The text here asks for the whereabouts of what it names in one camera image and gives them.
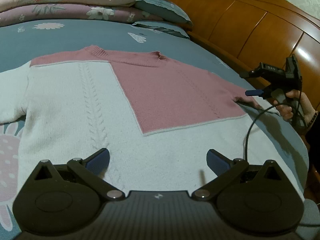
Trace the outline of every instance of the pink polka dot pattern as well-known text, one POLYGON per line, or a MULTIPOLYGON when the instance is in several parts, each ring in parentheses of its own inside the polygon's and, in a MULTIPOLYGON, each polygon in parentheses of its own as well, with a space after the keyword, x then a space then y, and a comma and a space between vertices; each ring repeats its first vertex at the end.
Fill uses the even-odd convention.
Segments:
POLYGON ((12 221, 7 206, 12 209, 17 194, 18 148, 23 129, 17 135, 18 123, 11 123, 4 132, 0 125, 0 224, 12 230, 12 221))

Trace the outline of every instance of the wooden headboard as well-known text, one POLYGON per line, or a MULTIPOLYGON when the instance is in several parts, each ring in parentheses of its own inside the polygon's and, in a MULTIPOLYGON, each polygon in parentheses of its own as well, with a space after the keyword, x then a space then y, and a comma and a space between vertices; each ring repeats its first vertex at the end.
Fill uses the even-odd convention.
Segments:
MULTIPOLYGON (((303 78, 303 92, 312 105, 320 102, 320 20, 286 0, 171 0, 190 17, 191 40, 235 71, 260 62, 284 68, 294 53, 303 78)), ((254 87, 269 83, 248 80, 254 87)))

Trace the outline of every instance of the human hand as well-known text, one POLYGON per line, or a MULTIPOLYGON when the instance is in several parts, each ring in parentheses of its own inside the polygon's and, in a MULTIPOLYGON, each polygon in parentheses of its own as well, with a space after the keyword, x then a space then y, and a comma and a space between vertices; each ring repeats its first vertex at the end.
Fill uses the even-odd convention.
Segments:
MULTIPOLYGON (((286 93, 286 96, 289 98, 299 99, 300 91, 295 89, 291 90, 290 92, 286 93)), ((278 104, 278 101, 275 100, 273 104, 274 105, 278 104)), ((314 110, 312 104, 310 103, 309 98, 304 92, 301 93, 300 105, 303 110, 304 120, 308 125, 316 111, 314 110)), ((281 105, 281 106, 276 106, 276 109, 279 111, 280 115, 285 121, 289 121, 293 117, 291 106, 281 105)))

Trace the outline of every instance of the blue gripper pad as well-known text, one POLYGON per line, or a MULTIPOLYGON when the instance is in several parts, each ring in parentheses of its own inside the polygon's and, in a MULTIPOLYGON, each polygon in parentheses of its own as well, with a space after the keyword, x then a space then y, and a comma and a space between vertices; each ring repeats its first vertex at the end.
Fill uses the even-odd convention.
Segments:
POLYGON ((261 90, 261 89, 247 90, 245 92, 245 95, 247 97, 250 97, 250 96, 261 96, 262 94, 263 94, 263 90, 261 90))
POLYGON ((103 169, 107 168, 110 162, 110 153, 107 149, 101 152, 96 152, 95 156, 86 162, 85 167, 94 175, 98 176, 103 169))
POLYGON ((215 150, 210 150, 207 153, 207 165, 217 176, 228 171, 231 168, 230 163, 231 160, 215 150))

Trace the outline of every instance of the sweater collar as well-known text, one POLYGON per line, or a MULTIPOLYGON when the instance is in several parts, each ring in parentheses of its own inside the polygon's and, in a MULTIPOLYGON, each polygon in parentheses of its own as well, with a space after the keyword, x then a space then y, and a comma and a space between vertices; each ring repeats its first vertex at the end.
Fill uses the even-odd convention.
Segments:
POLYGON ((124 52, 117 50, 105 50, 95 45, 85 47, 84 50, 98 59, 146 67, 160 67, 168 60, 168 58, 162 55, 159 51, 124 52))

